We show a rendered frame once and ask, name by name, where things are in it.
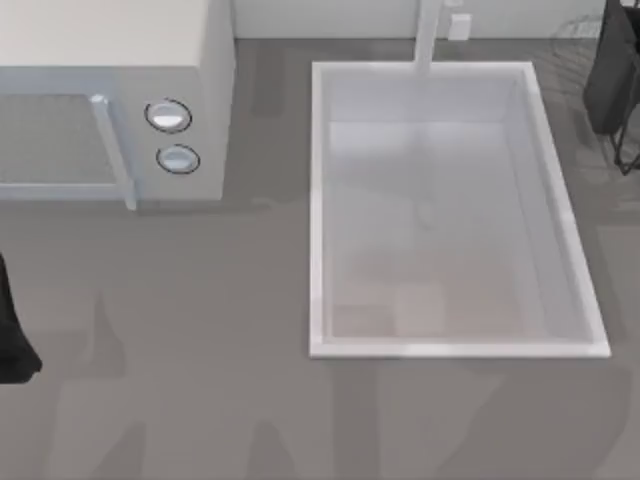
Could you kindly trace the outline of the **pale microwave oven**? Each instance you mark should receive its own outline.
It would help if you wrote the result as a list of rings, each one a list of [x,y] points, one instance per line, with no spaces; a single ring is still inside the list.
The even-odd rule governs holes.
[[[220,200],[235,70],[231,0],[0,0],[0,202],[124,203],[94,94],[111,103],[137,208]],[[165,98],[189,108],[187,130],[147,123]],[[199,154],[197,171],[157,165],[174,144]]]

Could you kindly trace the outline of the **small microwave knob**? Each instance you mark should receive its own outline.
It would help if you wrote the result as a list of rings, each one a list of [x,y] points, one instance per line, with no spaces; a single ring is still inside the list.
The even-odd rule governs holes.
[[[183,144],[174,144],[158,149],[155,159],[162,170],[172,175],[192,174],[201,165],[199,154]]]

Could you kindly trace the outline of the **white sink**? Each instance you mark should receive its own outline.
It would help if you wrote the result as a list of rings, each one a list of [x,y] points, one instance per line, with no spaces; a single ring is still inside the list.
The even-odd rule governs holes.
[[[311,81],[311,357],[611,356],[531,62]]]

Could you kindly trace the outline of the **tall white tap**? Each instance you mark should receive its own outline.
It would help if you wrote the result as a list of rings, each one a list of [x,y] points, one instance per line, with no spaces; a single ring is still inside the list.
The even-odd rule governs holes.
[[[434,45],[443,0],[419,0],[413,67],[417,75],[426,75],[433,59]]]

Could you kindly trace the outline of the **large microwave knob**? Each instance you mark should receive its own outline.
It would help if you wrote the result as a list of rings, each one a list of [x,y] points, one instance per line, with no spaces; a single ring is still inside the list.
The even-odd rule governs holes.
[[[152,128],[166,134],[187,130],[193,120],[192,113],[185,104],[170,98],[147,103],[144,117]]]

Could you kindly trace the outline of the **white wall socket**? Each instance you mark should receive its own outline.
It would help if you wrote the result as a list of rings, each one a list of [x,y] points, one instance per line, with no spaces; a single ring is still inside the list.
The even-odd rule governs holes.
[[[448,40],[466,41],[471,36],[472,15],[467,13],[456,13],[451,15]]]

